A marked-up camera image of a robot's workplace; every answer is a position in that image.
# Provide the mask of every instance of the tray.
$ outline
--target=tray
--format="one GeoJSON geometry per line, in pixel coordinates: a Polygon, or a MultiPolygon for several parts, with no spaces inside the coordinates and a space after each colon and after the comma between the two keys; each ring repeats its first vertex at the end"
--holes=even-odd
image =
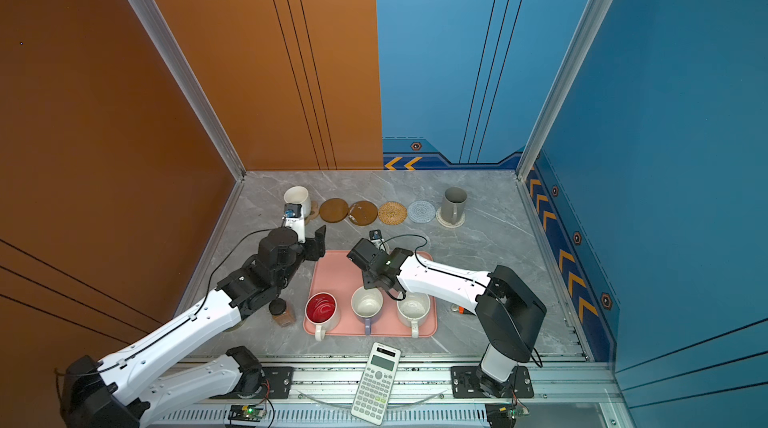
{"type": "MultiPolygon", "coordinates": [[[[312,286],[310,286],[310,298],[317,293],[327,292],[336,297],[341,309],[341,319],[339,324],[328,331],[326,335],[342,337],[364,337],[366,336],[365,325],[355,316],[352,311],[352,294],[356,289],[362,287],[362,274],[360,269],[355,266],[347,257],[349,250],[328,250],[326,255],[315,263],[315,273],[312,275],[312,286]]],[[[424,251],[418,254],[427,260],[432,257],[424,251]]],[[[432,307],[429,310],[424,324],[418,327],[418,337],[431,337],[437,331],[437,309],[435,299],[429,297],[432,307]]],[[[304,318],[304,331],[314,336],[315,326],[309,320],[304,318]]],[[[400,323],[397,318],[397,302],[384,294],[384,305],[382,306],[382,315],[378,321],[371,326],[371,336],[373,337],[411,337],[411,327],[406,327],[400,323]]]]}

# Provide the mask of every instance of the marble tabletop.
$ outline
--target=marble tabletop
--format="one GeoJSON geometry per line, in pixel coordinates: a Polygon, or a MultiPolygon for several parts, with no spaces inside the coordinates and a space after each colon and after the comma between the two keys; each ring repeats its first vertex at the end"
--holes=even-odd
{"type": "MultiPolygon", "coordinates": [[[[380,206],[384,202],[403,203],[427,200],[439,207],[442,194],[451,186],[468,193],[466,222],[457,229],[447,229],[436,220],[426,224],[407,219],[390,226],[380,220],[368,226],[356,226],[345,219],[325,223],[320,218],[307,225],[307,235],[326,224],[326,247],[349,250],[368,232],[380,229],[385,238],[403,233],[424,235],[429,244],[423,249],[435,261],[469,270],[493,271],[496,265],[513,269],[547,306],[536,347],[546,355],[581,356],[572,327],[552,285],[544,260],[536,244],[523,200],[513,181],[514,174],[499,170],[447,171],[337,171],[337,172],[249,172],[245,178],[235,210],[216,247],[205,280],[213,268],[249,231],[278,226],[283,210],[283,193],[294,185],[305,186],[313,200],[322,203],[342,198],[348,203],[369,200],[380,206]]],[[[230,271],[237,269],[258,250],[263,234],[249,237],[226,260],[214,275],[211,286],[230,271]]],[[[422,243],[417,237],[401,237],[390,242],[390,249],[400,246],[414,249],[422,243]]],[[[305,261],[281,297],[288,301],[296,315],[296,323],[279,327],[268,310],[251,315],[242,326],[217,335],[193,354],[220,355],[232,346],[245,345],[256,356],[290,355],[360,355],[367,354],[373,337],[326,337],[315,341],[302,327],[303,307],[310,291],[314,263],[305,261]]],[[[200,286],[197,298],[207,290],[200,286]]],[[[376,341],[402,349],[404,354],[450,354],[480,356],[488,339],[477,318],[451,311],[450,304],[437,300],[438,329],[428,338],[375,337],[376,341]]]]}

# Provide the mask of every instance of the cup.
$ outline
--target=cup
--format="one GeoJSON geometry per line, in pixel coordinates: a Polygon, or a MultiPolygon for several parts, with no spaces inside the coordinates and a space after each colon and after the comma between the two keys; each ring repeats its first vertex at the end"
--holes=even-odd
{"type": "Polygon", "coordinates": [[[318,293],[312,296],[304,308],[306,319],[315,325],[315,340],[322,341],[326,333],[339,324],[341,311],[336,297],[331,293],[318,293]]]}
{"type": "Polygon", "coordinates": [[[296,203],[301,205],[301,214],[304,218],[310,215],[312,212],[312,201],[310,200],[310,192],[303,186],[293,186],[289,188],[283,195],[285,203],[296,203]]]}
{"type": "Polygon", "coordinates": [[[432,302],[423,293],[406,293],[406,298],[397,302],[397,318],[406,327],[411,327],[411,337],[418,338],[418,327],[424,323],[432,302]]]}
{"type": "Polygon", "coordinates": [[[442,207],[440,207],[440,216],[443,221],[449,225],[457,224],[462,219],[466,202],[467,193],[464,190],[457,186],[447,189],[442,197],[442,207]]]}
{"type": "Polygon", "coordinates": [[[366,326],[366,335],[371,334],[371,324],[381,317],[384,297],[379,289],[360,287],[352,294],[352,311],[366,326]]]}

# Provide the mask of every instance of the round coaster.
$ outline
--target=round coaster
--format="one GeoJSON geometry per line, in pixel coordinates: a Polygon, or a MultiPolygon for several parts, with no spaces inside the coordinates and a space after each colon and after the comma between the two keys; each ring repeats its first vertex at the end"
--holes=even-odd
{"type": "Polygon", "coordinates": [[[320,217],[329,223],[341,222],[349,212],[350,206],[342,199],[328,199],[320,206],[320,217]]]}
{"type": "Polygon", "coordinates": [[[417,200],[408,205],[408,218],[416,223],[429,223],[435,218],[435,206],[426,200],[417,200]]]}
{"type": "Polygon", "coordinates": [[[447,229],[457,229],[458,227],[464,225],[464,222],[467,219],[467,212],[462,213],[462,217],[458,220],[458,223],[456,223],[455,225],[452,225],[451,223],[448,223],[447,221],[442,219],[442,216],[440,215],[440,210],[438,210],[437,213],[435,214],[435,218],[440,223],[440,225],[443,225],[447,229]]]}
{"type": "Polygon", "coordinates": [[[379,220],[386,225],[399,225],[408,218],[408,209],[398,202],[387,202],[379,207],[379,220]]]}
{"type": "Polygon", "coordinates": [[[310,209],[310,213],[306,216],[306,218],[304,218],[304,225],[316,219],[319,212],[317,208],[317,202],[315,200],[312,201],[312,204],[310,206],[312,208],[310,209]]]}
{"type": "Polygon", "coordinates": [[[370,225],[378,215],[376,205],[365,200],[352,203],[348,214],[350,221],[359,226],[370,225]]]}

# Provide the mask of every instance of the light blue coaster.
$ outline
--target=light blue coaster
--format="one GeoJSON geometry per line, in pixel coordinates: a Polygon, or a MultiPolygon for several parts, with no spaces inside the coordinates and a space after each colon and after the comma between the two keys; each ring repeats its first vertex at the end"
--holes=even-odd
{"type": "Polygon", "coordinates": [[[408,206],[408,218],[416,223],[429,223],[435,218],[435,206],[425,200],[417,200],[408,206]]]}

